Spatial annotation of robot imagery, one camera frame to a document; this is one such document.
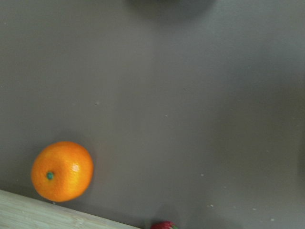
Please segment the red strawberry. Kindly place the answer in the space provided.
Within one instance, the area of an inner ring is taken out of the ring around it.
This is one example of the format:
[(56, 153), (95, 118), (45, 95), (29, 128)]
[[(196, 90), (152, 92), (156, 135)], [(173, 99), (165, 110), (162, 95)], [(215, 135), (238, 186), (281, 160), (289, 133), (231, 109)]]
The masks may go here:
[(153, 224), (150, 229), (178, 229), (178, 227), (171, 221), (163, 221)]

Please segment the orange mandarin fruit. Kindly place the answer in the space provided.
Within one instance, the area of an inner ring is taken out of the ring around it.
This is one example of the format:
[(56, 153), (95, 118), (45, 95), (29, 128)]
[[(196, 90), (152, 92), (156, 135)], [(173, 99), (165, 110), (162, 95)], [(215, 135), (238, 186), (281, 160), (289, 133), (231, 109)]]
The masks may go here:
[(65, 202), (86, 191), (93, 171), (93, 160), (86, 148), (62, 141), (47, 146), (39, 153), (30, 177), (40, 196), (53, 202)]

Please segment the wooden cutting board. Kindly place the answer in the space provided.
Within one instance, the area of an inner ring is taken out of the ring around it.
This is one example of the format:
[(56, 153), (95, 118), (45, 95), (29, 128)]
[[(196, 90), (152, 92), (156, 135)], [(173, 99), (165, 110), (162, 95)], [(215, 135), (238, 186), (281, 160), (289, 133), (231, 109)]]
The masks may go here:
[(0, 191), (2, 229), (133, 229), (133, 226)]

